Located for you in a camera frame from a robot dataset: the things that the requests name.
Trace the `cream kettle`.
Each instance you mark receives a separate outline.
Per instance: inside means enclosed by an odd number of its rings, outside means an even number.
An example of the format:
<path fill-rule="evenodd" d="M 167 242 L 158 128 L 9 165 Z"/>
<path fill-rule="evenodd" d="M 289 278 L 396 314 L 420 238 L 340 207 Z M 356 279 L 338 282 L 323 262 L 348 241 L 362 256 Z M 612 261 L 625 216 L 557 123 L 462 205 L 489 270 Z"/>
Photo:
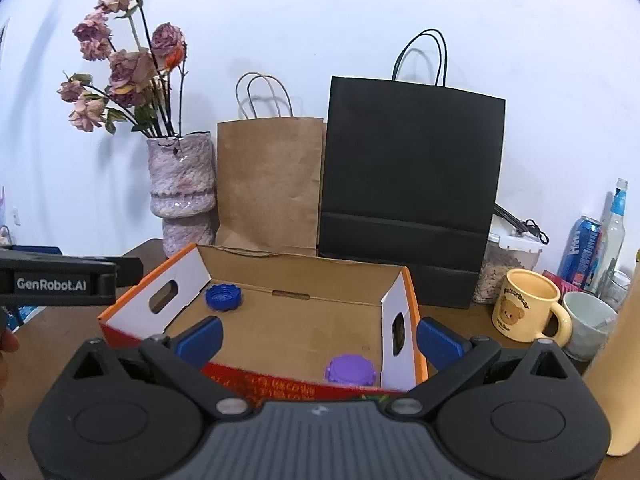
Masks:
<path fill-rule="evenodd" d="M 608 456 L 624 456 L 640 439 L 639 256 L 617 324 L 584 379 L 611 428 Z"/>

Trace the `small glass cup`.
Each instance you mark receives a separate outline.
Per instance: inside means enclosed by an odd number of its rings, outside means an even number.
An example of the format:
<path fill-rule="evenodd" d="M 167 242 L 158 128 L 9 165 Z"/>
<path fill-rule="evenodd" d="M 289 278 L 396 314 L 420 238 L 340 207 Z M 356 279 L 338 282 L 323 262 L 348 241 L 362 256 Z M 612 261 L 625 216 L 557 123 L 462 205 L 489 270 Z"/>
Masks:
<path fill-rule="evenodd" d="M 599 298 L 618 312 L 626 299 L 630 283 L 631 278 L 626 273 L 619 270 L 608 271 L 603 277 Z"/>

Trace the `clear glass bottle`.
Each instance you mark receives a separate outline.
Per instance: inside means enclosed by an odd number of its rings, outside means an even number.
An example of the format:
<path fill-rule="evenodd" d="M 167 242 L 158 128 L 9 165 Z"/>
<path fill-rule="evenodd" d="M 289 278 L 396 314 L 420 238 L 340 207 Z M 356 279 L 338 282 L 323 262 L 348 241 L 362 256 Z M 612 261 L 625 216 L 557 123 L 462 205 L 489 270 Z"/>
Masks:
<path fill-rule="evenodd" d="M 628 181 L 618 178 L 612 199 L 608 223 L 600 244 L 598 268 L 594 274 L 594 293 L 599 296 L 606 278 L 615 270 L 625 238 L 624 214 Z"/>

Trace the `black paper bag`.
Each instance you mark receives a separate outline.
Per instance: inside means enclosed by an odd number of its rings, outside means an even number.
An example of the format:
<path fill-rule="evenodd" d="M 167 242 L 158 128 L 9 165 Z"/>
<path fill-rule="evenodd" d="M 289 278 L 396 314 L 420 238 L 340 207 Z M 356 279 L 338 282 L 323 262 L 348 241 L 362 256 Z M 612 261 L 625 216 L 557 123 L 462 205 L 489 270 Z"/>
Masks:
<path fill-rule="evenodd" d="M 506 102 L 450 88 L 436 28 L 434 84 L 333 77 L 320 255 L 406 266 L 419 304 L 465 309 L 497 195 Z"/>

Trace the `brown paper bag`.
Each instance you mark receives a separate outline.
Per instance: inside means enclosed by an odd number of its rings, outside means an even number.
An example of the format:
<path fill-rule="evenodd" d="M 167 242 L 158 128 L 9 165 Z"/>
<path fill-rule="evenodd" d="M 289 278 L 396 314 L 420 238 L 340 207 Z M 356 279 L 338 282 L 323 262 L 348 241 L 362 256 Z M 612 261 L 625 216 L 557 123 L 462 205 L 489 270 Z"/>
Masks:
<path fill-rule="evenodd" d="M 326 126 L 320 118 L 260 118 L 254 110 L 217 125 L 219 247 L 317 253 Z"/>

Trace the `pink textured vase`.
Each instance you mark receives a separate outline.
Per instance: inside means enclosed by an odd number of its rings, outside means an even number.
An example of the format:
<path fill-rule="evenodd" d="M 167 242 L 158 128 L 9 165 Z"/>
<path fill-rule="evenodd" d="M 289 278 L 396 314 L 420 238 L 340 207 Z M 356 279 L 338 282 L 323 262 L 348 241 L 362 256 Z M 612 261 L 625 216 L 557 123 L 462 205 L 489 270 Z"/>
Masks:
<path fill-rule="evenodd" d="M 163 250 L 171 257 L 190 244 L 215 238 L 216 176 L 212 135 L 150 139 L 151 211 L 163 222 Z"/>

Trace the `yellow bear mug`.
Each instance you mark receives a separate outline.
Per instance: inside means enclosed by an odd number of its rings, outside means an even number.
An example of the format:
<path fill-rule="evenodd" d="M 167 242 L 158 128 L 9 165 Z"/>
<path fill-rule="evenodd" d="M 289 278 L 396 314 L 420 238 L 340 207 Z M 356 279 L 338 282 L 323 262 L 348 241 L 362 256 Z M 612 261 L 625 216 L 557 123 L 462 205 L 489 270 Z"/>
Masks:
<path fill-rule="evenodd" d="M 563 348 L 572 336 L 572 318 L 560 305 L 561 293 L 545 276 L 526 269 L 512 269 L 500 290 L 491 321 L 503 336 L 517 342 L 546 338 L 544 330 L 555 318 L 551 339 Z"/>

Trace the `white ceramic cup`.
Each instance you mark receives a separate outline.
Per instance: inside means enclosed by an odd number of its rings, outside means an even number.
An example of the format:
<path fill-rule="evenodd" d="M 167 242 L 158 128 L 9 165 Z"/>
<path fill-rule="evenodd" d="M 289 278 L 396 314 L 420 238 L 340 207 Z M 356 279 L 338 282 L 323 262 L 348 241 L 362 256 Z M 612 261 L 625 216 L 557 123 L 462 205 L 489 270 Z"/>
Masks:
<path fill-rule="evenodd" d="M 586 292 L 567 292 L 563 306 L 572 319 L 572 334 L 564 351 L 576 361 L 589 362 L 614 330 L 617 312 Z"/>

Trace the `blue ridged bottle cap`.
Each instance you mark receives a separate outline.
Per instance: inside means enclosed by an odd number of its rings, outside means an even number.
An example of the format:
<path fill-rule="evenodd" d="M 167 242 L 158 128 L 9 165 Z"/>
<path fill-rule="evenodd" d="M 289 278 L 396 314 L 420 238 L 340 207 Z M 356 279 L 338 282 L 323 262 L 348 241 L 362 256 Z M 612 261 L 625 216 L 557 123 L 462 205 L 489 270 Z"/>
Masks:
<path fill-rule="evenodd" d="M 233 284 L 213 284 L 205 291 L 209 309 L 227 312 L 237 309 L 243 301 L 242 289 Z"/>

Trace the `blue soda can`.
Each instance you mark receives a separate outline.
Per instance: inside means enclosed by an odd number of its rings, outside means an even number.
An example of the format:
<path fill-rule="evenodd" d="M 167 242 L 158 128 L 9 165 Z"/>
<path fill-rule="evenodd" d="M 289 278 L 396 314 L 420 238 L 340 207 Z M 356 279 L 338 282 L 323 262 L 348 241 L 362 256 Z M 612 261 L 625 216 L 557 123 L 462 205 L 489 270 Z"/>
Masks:
<path fill-rule="evenodd" d="M 562 280 L 579 288 L 586 286 L 601 234 L 602 224 L 599 220 L 581 216 L 576 221 L 559 267 Z"/>

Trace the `red cardboard box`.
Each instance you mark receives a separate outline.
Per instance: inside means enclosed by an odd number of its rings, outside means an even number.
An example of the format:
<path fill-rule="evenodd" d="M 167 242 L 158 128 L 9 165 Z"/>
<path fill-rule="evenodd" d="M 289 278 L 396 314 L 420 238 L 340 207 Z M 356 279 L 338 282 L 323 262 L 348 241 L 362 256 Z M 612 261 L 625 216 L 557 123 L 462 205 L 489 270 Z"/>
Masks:
<path fill-rule="evenodd" d="M 114 348 L 178 336 L 212 314 L 205 291 L 213 284 L 239 286 L 243 301 L 219 313 L 224 341 L 202 371 L 250 403 L 376 396 L 427 380 L 414 341 L 419 306 L 403 266 L 190 245 L 105 309 L 102 332 Z M 371 361 L 376 384 L 328 382 L 326 367 L 342 354 Z"/>

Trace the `purple ridged cap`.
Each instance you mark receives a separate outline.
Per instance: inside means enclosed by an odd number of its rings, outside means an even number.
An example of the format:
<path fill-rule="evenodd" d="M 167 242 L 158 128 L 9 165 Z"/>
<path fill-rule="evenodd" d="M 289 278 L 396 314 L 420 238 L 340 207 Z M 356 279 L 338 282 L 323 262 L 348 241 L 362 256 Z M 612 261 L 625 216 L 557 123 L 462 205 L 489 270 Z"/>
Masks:
<path fill-rule="evenodd" d="M 372 362 L 359 354 L 336 356 L 326 367 L 326 380 L 334 384 L 371 387 L 377 377 Z"/>

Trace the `dried rose bouquet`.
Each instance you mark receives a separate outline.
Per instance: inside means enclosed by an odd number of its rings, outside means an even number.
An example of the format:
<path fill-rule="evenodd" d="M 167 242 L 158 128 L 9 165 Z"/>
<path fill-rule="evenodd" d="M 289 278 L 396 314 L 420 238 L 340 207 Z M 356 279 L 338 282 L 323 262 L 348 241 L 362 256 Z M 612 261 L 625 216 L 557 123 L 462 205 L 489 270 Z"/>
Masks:
<path fill-rule="evenodd" d="M 108 65 L 106 85 L 89 73 L 67 75 L 58 87 L 73 105 L 77 130 L 115 133 L 126 122 L 148 139 L 181 138 L 188 44 L 169 22 L 151 28 L 144 0 L 98 0 L 73 29 L 82 58 Z"/>

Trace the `plastic container of seeds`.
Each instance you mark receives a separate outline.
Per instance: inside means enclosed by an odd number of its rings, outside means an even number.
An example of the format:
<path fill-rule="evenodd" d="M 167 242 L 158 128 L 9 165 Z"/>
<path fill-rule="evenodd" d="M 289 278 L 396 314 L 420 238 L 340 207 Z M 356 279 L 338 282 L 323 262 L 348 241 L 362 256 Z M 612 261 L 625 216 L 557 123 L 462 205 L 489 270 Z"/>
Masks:
<path fill-rule="evenodd" d="M 512 224 L 496 214 L 491 219 L 480 276 L 472 300 L 476 304 L 494 304 L 500 294 L 506 272 L 533 270 L 544 244 L 530 233 L 518 233 Z"/>

